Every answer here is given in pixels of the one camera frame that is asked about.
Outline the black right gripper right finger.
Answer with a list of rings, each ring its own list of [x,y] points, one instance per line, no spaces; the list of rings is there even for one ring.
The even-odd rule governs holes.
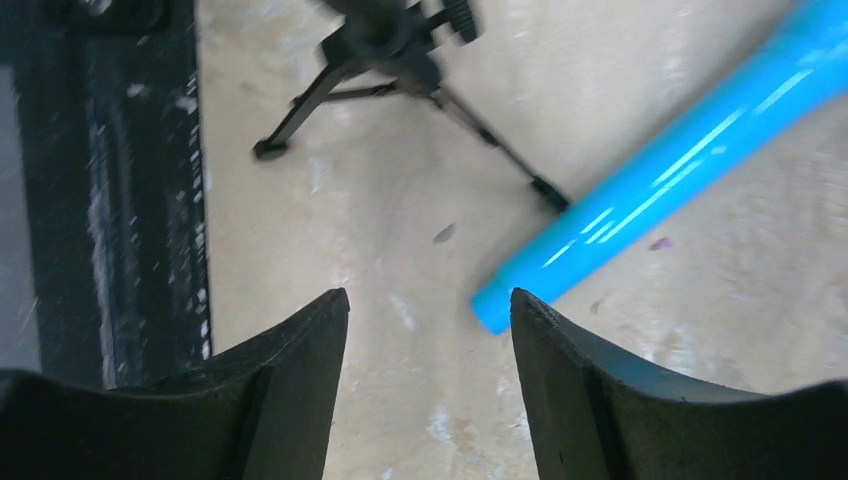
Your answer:
[[[543,479],[843,479],[847,384],[764,395],[689,377],[511,296],[511,336]]]

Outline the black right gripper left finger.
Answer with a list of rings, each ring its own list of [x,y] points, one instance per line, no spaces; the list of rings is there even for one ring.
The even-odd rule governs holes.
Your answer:
[[[5,479],[319,479],[350,305],[331,289],[178,375],[112,390],[1,374]]]

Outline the black tripod mic stand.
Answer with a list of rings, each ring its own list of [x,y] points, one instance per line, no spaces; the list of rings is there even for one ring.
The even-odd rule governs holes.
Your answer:
[[[406,1],[329,1],[342,25],[321,43],[324,68],[291,102],[276,129],[259,140],[252,152],[258,160],[284,155],[288,141],[314,110],[328,102],[403,94],[430,101],[436,108],[454,108],[464,125],[484,143],[498,149],[530,179],[531,188],[559,213],[571,204],[566,195],[519,156],[492,127],[444,83],[434,31],[450,27],[469,44],[480,34],[475,9],[465,0],[445,1],[427,15],[421,3]]]

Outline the blue plastic microphone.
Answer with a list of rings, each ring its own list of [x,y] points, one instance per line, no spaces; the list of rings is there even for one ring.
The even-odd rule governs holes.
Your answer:
[[[497,269],[472,298],[493,334],[515,289],[554,302],[806,115],[847,92],[847,5],[803,1],[709,94]]]

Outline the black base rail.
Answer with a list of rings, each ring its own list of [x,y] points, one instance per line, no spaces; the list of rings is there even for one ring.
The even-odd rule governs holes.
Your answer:
[[[1,364],[153,383],[212,350],[192,1],[1,5]]]

